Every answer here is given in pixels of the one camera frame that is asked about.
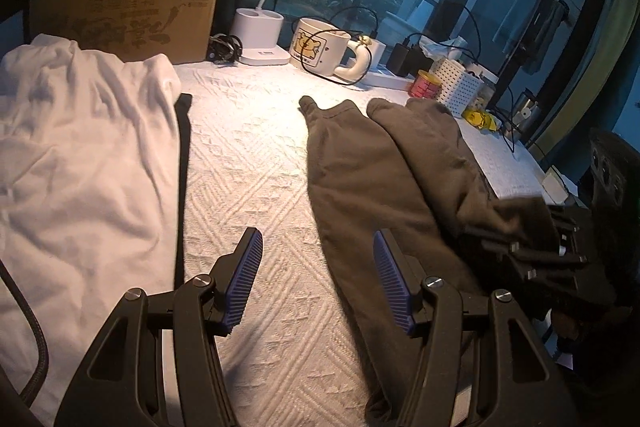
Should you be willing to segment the white tissue in basket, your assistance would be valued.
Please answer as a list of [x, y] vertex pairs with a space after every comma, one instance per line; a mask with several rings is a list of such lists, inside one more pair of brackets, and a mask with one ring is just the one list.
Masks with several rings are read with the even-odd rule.
[[462, 37], [437, 42], [427, 36], [422, 36], [418, 43], [423, 53], [428, 57], [446, 57], [449, 60], [460, 60], [463, 53], [469, 51], [468, 43]]

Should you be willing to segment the white cartoon mug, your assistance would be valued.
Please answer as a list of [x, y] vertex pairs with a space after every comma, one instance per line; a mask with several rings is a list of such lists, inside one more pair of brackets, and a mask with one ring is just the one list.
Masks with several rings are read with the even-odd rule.
[[291, 63], [309, 74], [353, 84], [360, 81], [372, 62], [368, 36], [356, 38], [336, 26], [302, 17], [290, 44]]

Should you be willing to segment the white perforated plastic basket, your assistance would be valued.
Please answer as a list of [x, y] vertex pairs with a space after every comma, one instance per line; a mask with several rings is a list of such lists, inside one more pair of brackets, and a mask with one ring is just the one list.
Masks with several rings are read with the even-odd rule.
[[436, 101], [458, 118], [475, 100], [483, 81], [467, 72], [462, 64], [441, 58], [432, 66], [432, 73], [440, 80]]

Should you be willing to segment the dark grey-brown garment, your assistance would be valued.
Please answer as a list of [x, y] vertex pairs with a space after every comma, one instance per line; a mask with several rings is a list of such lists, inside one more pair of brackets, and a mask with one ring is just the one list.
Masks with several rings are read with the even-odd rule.
[[412, 98], [299, 102], [308, 129], [308, 196], [331, 277], [355, 334], [369, 387], [371, 426], [393, 425], [408, 395], [419, 345], [394, 322], [373, 258], [376, 231], [460, 291], [486, 293], [489, 258], [466, 245], [482, 229], [544, 251], [559, 236], [541, 197], [492, 193], [445, 106]]

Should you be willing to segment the brown cardboard box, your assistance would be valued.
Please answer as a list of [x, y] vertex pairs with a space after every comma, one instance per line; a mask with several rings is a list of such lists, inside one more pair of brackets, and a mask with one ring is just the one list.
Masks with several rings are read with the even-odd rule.
[[28, 29], [74, 40], [124, 62], [164, 54], [174, 64], [206, 57], [217, 0], [30, 0]]

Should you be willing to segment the white garment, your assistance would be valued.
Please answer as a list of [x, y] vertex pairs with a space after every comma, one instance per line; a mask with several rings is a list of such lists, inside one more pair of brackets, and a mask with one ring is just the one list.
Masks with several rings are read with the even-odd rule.
[[174, 285], [180, 92], [163, 55], [41, 35], [3, 57], [1, 259], [46, 337], [44, 425], [122, 294]]

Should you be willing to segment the white textured table cloth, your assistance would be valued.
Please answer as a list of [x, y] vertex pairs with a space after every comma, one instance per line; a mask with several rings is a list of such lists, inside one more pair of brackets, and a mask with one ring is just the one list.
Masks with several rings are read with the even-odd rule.
[[[299, 102], [309, 96], [324, 109], [344, 101], [365, 108], [378, 97], [307, 78], [291, 66], [270, 72], [172, 66], [181, 82], [180, 155], [177, 258], [168, 291], [212, 269], [246, 229], [264, 239], [241, 323], [219, 346], [236, 417], [244, 426], [371, 426], [360, 349], [308, 196], [308, 129]], [[3, 425], [50, 426], [32, 411], [49, 365], [34, 311], [22, 312], [3, 293], [2, 373], [25, 408], [19, 414], [2, 407]]]

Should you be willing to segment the clear jar of snacks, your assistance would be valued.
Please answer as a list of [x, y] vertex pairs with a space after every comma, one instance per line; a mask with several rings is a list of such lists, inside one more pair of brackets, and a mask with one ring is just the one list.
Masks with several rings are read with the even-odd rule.
[[477, 90], [474, 101], [470, 104], [470, 107], [474, 110], [485, 110], [491, 101], [496, 91], [496, 84], [498, 78], [492, 74], [480, 75], [482, 84], [480, 89]]

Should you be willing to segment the white power strip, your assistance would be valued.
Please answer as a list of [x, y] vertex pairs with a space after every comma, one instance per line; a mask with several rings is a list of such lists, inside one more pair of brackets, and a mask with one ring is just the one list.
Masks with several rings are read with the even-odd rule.
[[369, 87], [408, 92], [414, 80], [416, 78], [411, 75], [400, 77], [390, 72], [386, 67], [378, 65], [377, 68], [369, 69], [360, 83]]

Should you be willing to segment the black power adapter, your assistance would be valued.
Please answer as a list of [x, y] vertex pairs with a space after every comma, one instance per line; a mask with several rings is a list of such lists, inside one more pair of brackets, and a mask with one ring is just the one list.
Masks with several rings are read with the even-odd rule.
[[409, 46], [397, 43], [387, 60], [386, 68], [398, 77], [415, 76], [425, 60], [426, 56], [417, 44]]

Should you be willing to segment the yellow snack bag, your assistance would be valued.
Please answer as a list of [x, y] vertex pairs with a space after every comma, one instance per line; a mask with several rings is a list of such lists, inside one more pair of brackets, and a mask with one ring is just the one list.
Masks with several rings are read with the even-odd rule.
[[501, 128], [501, 121], [484, 109], [466, 108], [462, 118], [480, 131], [497, 132]]

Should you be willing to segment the red can yellow lid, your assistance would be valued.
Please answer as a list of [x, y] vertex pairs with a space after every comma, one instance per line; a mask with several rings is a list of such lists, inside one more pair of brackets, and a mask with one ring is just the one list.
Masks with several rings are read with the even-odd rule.
[[411, 98], [428, 98], [435, 100], [438, 97], [442, 80], [428, 70], [419, 69], [416, 74], [416, 80], [409, 88]]

